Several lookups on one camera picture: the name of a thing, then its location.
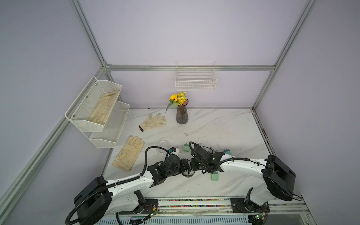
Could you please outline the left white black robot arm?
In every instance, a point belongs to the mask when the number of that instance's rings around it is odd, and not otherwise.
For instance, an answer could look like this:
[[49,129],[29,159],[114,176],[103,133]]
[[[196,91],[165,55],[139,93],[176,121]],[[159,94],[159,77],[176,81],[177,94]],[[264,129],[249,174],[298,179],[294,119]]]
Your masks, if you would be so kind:
[[166,151],[163,161],[151,166],[144,165],[139,175],[117,180],[105,180],[103,176],[93,179],[75,198],[74,209],[65,219],[67,225],[93,225],[107,214],[138,214],[143,211],[146,200],[141,191],[160,185],[169,177],[188,175],[191,172],[188,159],[181,159]]

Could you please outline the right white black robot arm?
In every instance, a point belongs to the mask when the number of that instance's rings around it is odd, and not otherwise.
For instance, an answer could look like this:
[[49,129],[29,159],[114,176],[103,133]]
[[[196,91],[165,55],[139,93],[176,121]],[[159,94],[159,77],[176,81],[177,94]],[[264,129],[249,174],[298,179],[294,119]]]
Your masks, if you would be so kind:
[[257,187],[251,187],[245,198],[232,199],[235,212],[268,213],[266,204],[270,200],[299,201],[301,198],[294,194],[296,174],[277,156],[250,159],[235,157],[223,152],[209,152],[204,146],[189,142],[192,155],[191,170],[202,173],[241,173],[259,178],[262,182]]

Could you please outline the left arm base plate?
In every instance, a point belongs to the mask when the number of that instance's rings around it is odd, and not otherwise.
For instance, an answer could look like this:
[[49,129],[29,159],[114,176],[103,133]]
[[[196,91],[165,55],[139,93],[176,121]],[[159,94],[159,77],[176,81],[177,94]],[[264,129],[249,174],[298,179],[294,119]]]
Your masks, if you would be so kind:
[[133,213],[148,215],[157,211],[157,208],[158,208],[158,199],[146,199],[145,203],[139,203],[137,205],[137,207],[133,210]]

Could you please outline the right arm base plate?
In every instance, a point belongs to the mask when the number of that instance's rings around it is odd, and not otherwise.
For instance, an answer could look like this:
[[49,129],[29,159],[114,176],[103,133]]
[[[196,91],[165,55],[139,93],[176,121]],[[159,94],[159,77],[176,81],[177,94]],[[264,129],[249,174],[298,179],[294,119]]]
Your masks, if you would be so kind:
[[259,206],[245,198],[231,198],[230,202],[233,213],[268,213],[270,210],[267,203]]

